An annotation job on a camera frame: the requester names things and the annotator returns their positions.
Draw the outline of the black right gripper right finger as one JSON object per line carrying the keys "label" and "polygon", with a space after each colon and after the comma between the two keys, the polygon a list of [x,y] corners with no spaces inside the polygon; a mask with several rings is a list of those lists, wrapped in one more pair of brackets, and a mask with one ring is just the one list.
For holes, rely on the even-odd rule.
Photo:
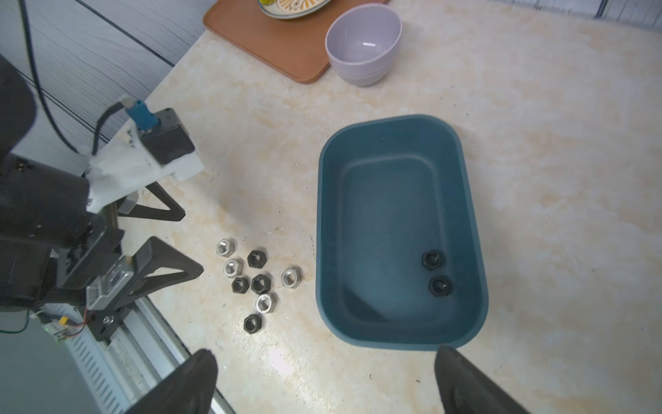
{"label": "black right gripper right finger", "polygon": [[438,348],[434,374],[446,413],[529,413],[454,348]]}

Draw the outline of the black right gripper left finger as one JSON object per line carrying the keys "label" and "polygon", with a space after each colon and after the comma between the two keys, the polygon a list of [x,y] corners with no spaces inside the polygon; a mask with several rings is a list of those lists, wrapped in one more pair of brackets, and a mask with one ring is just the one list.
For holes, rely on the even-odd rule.
{"label": "black right gripper left finger", "polygon": [[209,413],[217,374],[214,355],[210,350],[200,349],[127,413]]}

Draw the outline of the teal plastic storage box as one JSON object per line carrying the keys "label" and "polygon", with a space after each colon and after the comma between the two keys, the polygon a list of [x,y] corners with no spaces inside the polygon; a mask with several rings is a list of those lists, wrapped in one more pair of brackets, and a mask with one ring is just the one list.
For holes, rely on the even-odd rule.
{"label": "teal plastic storage box", "polygon": [[[422,255],[439,249],[434,271]],[[434,276],[453,281],[436,298]],[[354,124],[319,158],[315,296],[322,320],[354,346],[434,351],[477,336],[489,307],[460,138],[428,115]]]}

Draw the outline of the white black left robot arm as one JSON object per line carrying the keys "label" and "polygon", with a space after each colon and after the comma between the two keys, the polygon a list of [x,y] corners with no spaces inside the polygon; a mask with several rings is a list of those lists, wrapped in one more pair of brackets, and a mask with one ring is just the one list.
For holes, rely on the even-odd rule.
{"label": "white black left robot arm", "polygon": [[203,169],[176,113],[156,114],[134,141],[108,144],[80,176],[16,155],[36,120],[36,102],[10,62],[1,63],[1,308],[18,312],[51,303],[101,312],[198,278],[201,264],[152,236],[124,255],[118,201],[146,188],[163,209],[135,205],[129,216],[179,222],[184,209],[158,184]]}

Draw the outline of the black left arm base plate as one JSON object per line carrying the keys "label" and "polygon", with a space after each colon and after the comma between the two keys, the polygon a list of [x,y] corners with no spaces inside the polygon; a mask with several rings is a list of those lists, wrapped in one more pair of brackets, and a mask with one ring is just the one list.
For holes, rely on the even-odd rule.
{"label": "black left arm base plate", "polygon": [[96,341],[109,343],[130,311],[130,306],[110,310],[92,310],[88,312],[86,329],[90,331]]}

